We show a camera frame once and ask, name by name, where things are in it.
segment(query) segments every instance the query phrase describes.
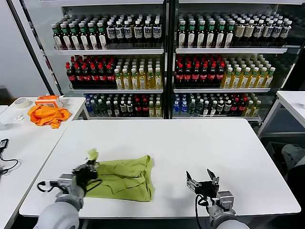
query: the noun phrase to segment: bottle label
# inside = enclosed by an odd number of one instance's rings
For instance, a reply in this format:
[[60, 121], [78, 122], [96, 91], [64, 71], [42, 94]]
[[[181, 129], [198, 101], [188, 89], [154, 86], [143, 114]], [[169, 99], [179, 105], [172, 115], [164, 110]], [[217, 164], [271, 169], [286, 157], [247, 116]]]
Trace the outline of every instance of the bottle label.
[[153, 109], [149, 110], [149, 117], [153, 117], [153, 115], [154, 115]]
[[161, 37], [161, 26], [153, 27], [153, 37], [154, 38]]
[[177, 80], [182, 80], [182, 79], [183, 79], [183, 75], [177, 75], [177, 74], [176, 74], [176, 79], [177, 79]]
[[144, 27], [144, 37], [151, 38], [153, 36], [152, 28], [151, 27]]
[[244, 34], [244, 28], [245, 28], [244, 26], [237, 25], [235, 28], [234, 36], [242, 37]]
[[124, 27], [124, 36], [125, 38], [132, 38], [132, 28]]
[[67, 49], [68, 49], [68, 50], [71, 50], [71, 49], [72, 49], [72, 45], [71, 45], [71, 42], [70, 42], [69, 37], [68, 37], [68, 36], [64, 36], [64, 37], [63, 37], [63, 40], [64, 40], [65, 43], [66, 43]]
[[224, 47], [225, 47], [225, 48], [229, 48], [229, 47], [230, 47], [232, 38], [233, 38], [233, 33], [228, 33], [228, 34], [227, 34], [227, 37], [226, 37], [226, 39], [225, 39], [225, 43], [224, 43]]
[[242, 81], [242, 83], [240, 84], [240, 88], [245, 88], [247, 82], [248, 82], [248, 78], [243, 78], [243, 81]]
[[82, 41], [82, 44], [84, 46], [84, 49], [88, 50], [89, 49], [89, 45], [88, 45], [87, 37], [82, 35], [81, 36], [81, 41]]
[[114, 28], [106, 28], [107, 35], [109, 39], [114, 39], [115, 38], [115, 30]]
[[212, 42], [213, 42], [213, 37], [214, 37], [213, 33], [208, 34], [208, 37], [206, 39], [206, 48], [211, 48]]
[[134, 36], [135, 36], [135, 38], [142, 38], [143, 37], [142, 27], [135, 27], [134, 28]]
[[282, 27], [274, 26], [271, 37], [278, 38], [280, 36], [281, 31], [282, 31]]
[[80, 49], [80, 43], [78, 42], [77, 36], [71, 36], [71, 38], [72, 38], [75, 49], [79, 50]]
[[185, 80], [190, 80], [190, 79], [191, 79], [191, 75], [183, 75], [183, 78], [184, 78]]
[[55, 43], [58, 47], [59, 50], [62, 50], [62, 43], [61, 43], [61, 39], [58, 36], [54, 37]]
[[217, 80], [222, 80], [224, 77], [224, 74], [216, 74], [216, 79]]
[[97, 49], [96, 37], [94, 35], [90, 35], [90, 40], [91, 40], [92, 48]]
[[116, 79], [115, 82], [116, 82], [116, 85], [117, 85], [118, 89], [122, 89], [122, 82], [121, 82], [121, 80], [120, 79]]
[[199, 75], [199, 77], [200, 77], [200, 80], [206, 80], [207, 75]]
[[145, 89], [145, 80], [140, 79], [140, 89]]
[[104, 35], [100, 35], [99, 38], [100, 38], [100, 42], [101, 42], [101, 45], [102, 45], [102, 49], [106, 49], [107, 47], [106, 47], [106, 38], [105, 38], [105, 36]]
[[199, 33], [197, 38], [197, 48], [202, 48], [204, 33]]
[[124, 31], [123, 31], [123, 27], [116, 27], [115, 28], [115, 34], [116, 34], [116, 38], [122, 39], [124, 38]]
[[223, 43], [224, 34], [220, 33], [217, 35], [217, 40], [215, 44], [215, 48], [221, 48], [221, 44]]
[[213, 80], [215, 78], [215, 75], [214, 74], [208, 74], [208, 79], [209, 80]]
[[255, 26], [252, 36], [256, 38], [260, 37], [263, 33], [263, 28], [263, 26]]
[[231, 78], [226, 78], [226, 80], [224, 82], [224, 88], [229, 88], [230, 81], [231, 81]]
[[193, 80], [198, 80], [199, 79], [199, 74], [192, 74], [192, 79]]
[[210, 116], [214, 116], [215, 113], [216, 113], [216, 110], [215, 110], [215, 109], [211, 110]]
[[134, 89], [138, 89], [138, 80], [137, 79], [132, 79], [132, 86]]
[[184, 33], [180, 33], [179, 34], [179, 48], [183, 48], [184, 47], [184, 39], [185, 39], [185, 34]]
[[244, 37], [251, 37], [254, 30], [254, 26], [246, 26], [244, 30]]
[[124, 82], [125, 89], [129, 89], [129, 80], [123, 79], [123, 82]]
[[248, 88], [254, 88], [255, 81], [256, 81], [256, 77], [255, 77], [255, 78], [252, 78], [251, 81], [250, 81], [250, 83], [249, 83]]
[[188, 43], [187, 43], [187, 47], [188, 48], [192, 48], [193, 47], [194, 38], [195, 38], [195, 34], [190, 33], [189, 34], [189, 40], [188, 40]]

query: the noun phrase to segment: bottle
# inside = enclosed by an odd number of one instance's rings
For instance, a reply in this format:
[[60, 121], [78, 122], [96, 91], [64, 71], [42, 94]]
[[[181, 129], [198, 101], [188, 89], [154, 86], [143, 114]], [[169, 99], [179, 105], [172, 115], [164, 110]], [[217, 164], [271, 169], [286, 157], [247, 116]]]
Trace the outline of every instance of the bottle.
[[214, 116], [216, 113], [216, 109], [217, 109], [217, 101], [214, 100], [211, 106], [211, 113], [210, 113], [210, 117]]
[[72, 50], [73, 48], [73, 41], [70, 39], [71, 32], [68, 31], [66, 24], [61, 24], [61, 30], [62, 30], [62, 38], [65, 42], [65, 46], [68, 50]]
[[118, 44], [123, 43], [123, 40], [124, 40], [124, 28], [122, 27], [121, 21], [117, 21], [116, 22], [115, 36], [116, 36], [116, 42]]
[[222, 88], [230, 88], [230, 82], [231, 82], [231, 76], [232, 76], [233, 68], [229, 67], [227, 71], [224, 74], [223, 80], [222, 80]]
[[211, 20], [209, 23], [209, 28], [208, 28], [208, 32], [207, 32], [206, 48], [212, 47], [213, 39], [214, 39], [214, 26], [215, 26], [215, 21]]
[[186, 117], [187, 116], [187, 110], [188, 110], [187, 101], [183, 101], [182, 105], [181, 105], [180, 116], [181, 117]]
[[203, 47], [203, 41], [204, 41], [204, 35], [205, 35], [205, 29], [204, 29], [205, 21], [201, 20], [199, 21], [199, 27], [197, 32], [197, 48]]
[[221, 48], [224, 39], [224, 25], [225, 21], [220, 21], [218, 26], [218, 31], [215, 35], [215, 48]]
[[265, 77], [266, 77], [266, 73], [267, 73], [267, 68], [266, 67], [261, 68], [261, 70], [259, 72], [259, 75], [256, 79], [255, 85], [254, 85], [255, 88], [261, 88], [262, 87], [263, 82], [264, 82]]
[[195, 38], [195, 21], [190, 21], [189, 30], [187, 31], [187, 47], [192, 48], [194, 45]]
[[237, 88], [241, 70], [242, 70], [242, 68], [240, 68], [240, 67], [236, 68], [235, 73], [231, 79], [230, 88]]
[[143, 110], [143, 116], [144, 117], [149, 117], [149, 108], [148, 108], [146, 98], [143, 99], [142, 110]]
[[149, 101], [149, 117], [154, 117], [154, 105], [153, 101]]
[[249, 42], [251, 40], [254, 31], [254, 20], [250, 20], [244, 29], [244, 42]]
[[241, 19], [235, 26], [235, 31], [234, 31], [234, 41], [235, 42], [241, 42], [243, 39], [243, 34], [244, 34], [244, 20]]
[[107, 31], [107, 37], [108, 37], [108, 43], [115, 43], [115, 28], [114, 26], [112, 25], [112, 22], [109, 21], [107, 22], [107, 28], [106, 28], [106, 31]]
[[69, 27], [70, 27], [70, 31], [71, 31], [71, 39], [72, 39], [74, 48], [76, 50], [80, 50], [81, 49], [81, 47], [80, 47], [81, 39], [79, 37], [79, 33], [77, 31], [77, 28], [75, 27], [74, 23], [70, 23]]
[[273, 74], [275, 72], [275, 68], [274, 67], [271, 67], [269, 69], [269, 73], [268, 75], [266, 76], [264, 82], [263, 82], [263, 85], [262, 85], [262, 88], [269, 88], [270, 86], [270, 83], [271, 81], [273, 80]]
[[190, 102], [189, 107], [187, 109], [188, 116], [192, 116], [194, 114], [195, 107], [196, 107], [195, 99], [192, 99], [192, 101]]

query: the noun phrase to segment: dark bottle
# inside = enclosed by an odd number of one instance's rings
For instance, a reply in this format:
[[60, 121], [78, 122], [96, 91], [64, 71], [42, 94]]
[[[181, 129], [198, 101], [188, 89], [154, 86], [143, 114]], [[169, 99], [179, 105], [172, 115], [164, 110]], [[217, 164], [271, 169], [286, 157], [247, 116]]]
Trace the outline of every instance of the dark bottle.
[[204, 30], [205, 21], [199, 21], [199, 27], [197, 32], [197, 48], [203, 47], [203, 42], [205, 39], [205, 30]]
[[115, 28], [112, 25], [112, 22], [107, 22], [108, 27], [106, 28], [107, 31], [107, 37], [108, 37], [108, 43], [115, 43]]
[[264, 20], [259, 20], [252, 33], [252, 42], [258, 42], [263, 34]]
[[192, 84], [198, 84], [198, 83], [199, 83], [199, 64], [197, 63], [192, 73]]
[[149, 23], [149, 21], [145, 21], [145, 26], [144, 26], [144, 40], [145, 43], [150, 43], [152, 42], [152, 37], [153, 37], [153, 32], [152, 32], [152, 26]]
[[233, 38], [233, 30], [234, 30], [235, 21], [229, 21], [228, 30], [225, 33], [225, 41], [224, 47], [229, 48], [231, 46], [232, 38]]
[[235, 31], [234, 31], [234, 37], [233, 40], [235, 42], [241, 42], [243, 39], [243, 34], [244, 34], [244, 29], [245, 29], [245, 25], [244, 25], [244, 20], [241, 19], [239, 23], [236, 24], [235, 26]]
[[80, 37], [81, 37], [82, 46], [83, 46], [84, 50], [88, 50], [89, 49], [90, 38], [89, 38], [88, 33], [86, 32], [85, 24], [84, 23], [79, 23], [78, 26], [81, 30]]
[[249, 23], [246, 24], [246, 27], [244, 29], [244, 42], [249, 42], [251, 40], [253, 31], [254, 31], [254, 20], [250, 20]]
[[209, 84], [209, 87], [213, 87], [213, 83], [214, 83], [214, 78], [215, 78], [215, 75], [216, 75], [216, 70], [215, 70], [215, 67], [216, 67], [216, 64], [212, 64], [210, 70], [209, 70], [209, 73], [208, 73], [208, 77], [207, 77], [207, 84]]
[[71, 39], [71, 32], [68, 31], [66, 24], [61, 24], [61, 30], [62, 30], [62, 38], [65, 42], [65, 46], [68, 50], [73, 49], [73, 42]]
[[184, 75], [183, 75], [183, 83], [188, 84], [191, 79], [191, 65], [187, 64], [186, 69], [184, 70]]
[[218, 30], [217, 30], [217, 33], [215, 35], [215, 48], [221, 48], [222, 45], [223, 45], [224, 25], [225, 25], [224, 20], [219, 22]]
[[183, 48], [185, 42], [185, 21], [180, 21], [178, 29], [178, 47]]
[[117, 43], [119, 43], [119, 44], [123, 43], [123, 40], [124, 40], [124, 28], [122, 27], [120, 21], [116, 22], [115, 35], [116, 35]]
[[124, 22], [124, 37], [126, 43], [132, 43], [132, 27], [130, 26], [128, 21]]

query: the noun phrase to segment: green cloth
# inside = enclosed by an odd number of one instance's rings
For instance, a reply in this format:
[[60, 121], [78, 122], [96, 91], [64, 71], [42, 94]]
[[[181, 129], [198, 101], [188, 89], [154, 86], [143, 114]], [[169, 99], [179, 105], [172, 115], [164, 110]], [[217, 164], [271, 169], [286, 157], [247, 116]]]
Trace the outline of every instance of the green cloth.
[[149, 202], [153, 199], [151, 181], [153, 162], [146, 155], [139, 159], [99, 162], [98, 179], [102, 183], [87, 192], [86, 197], [127, 199]]

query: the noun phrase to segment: display shelf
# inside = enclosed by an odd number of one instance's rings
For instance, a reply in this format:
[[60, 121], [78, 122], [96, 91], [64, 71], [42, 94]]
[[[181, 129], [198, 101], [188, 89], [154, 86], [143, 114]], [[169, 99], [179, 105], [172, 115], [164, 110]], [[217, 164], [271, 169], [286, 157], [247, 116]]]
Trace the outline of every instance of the display shelf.
[[41, 6], [96, 6], [123, 4], [163, 4], [163, 0], [41, 0]]
[[58, 55], [141, 55], [163, 54], [164, 49], [96, 49], [96, 50], [55, 50]]
[[174, 89], [174, 93], [263, 93], [270, 91], [271, 88], [188, 88]]
[[287, 51], [286, 48], [178, 48], [176, 53], [270, 53], [282, 54]]
[[75, 94], [161, 94], [163, 89], [152, 89], [152, 90], [119, 90], [119, 89], [69, 89], [69, 92]]

